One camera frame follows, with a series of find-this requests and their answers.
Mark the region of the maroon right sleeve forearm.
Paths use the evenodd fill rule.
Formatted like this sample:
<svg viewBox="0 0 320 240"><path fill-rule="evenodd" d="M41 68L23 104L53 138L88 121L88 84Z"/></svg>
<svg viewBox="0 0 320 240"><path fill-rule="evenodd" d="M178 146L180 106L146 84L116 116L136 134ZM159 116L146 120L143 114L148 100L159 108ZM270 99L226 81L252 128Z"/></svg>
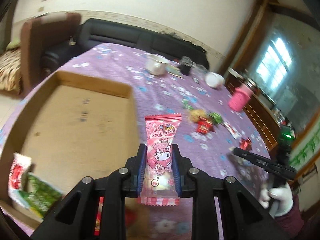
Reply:
<svg viewBox="0 0 320 240"><path fill-rule="evenodd" d="M285 215L274 218L280 227L288 234L290 239L298 238L299 233L304 228L304 221L299 210L298 196L293 196L293 207Z"/></svg>

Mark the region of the right white gloved hand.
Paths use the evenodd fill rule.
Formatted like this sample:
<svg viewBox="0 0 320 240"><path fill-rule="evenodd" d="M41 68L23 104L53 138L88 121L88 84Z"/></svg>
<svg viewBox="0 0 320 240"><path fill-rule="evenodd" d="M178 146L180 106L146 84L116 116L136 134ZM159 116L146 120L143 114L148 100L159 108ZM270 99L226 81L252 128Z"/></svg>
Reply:
<svg viewBox="0 0 320 240"><path fill-rule="evenodd" d="M262 188L258 201L263 208L270 208L269 214L273 218L284 216L293 208L293 195L288 183L271 189Z"/></svg>

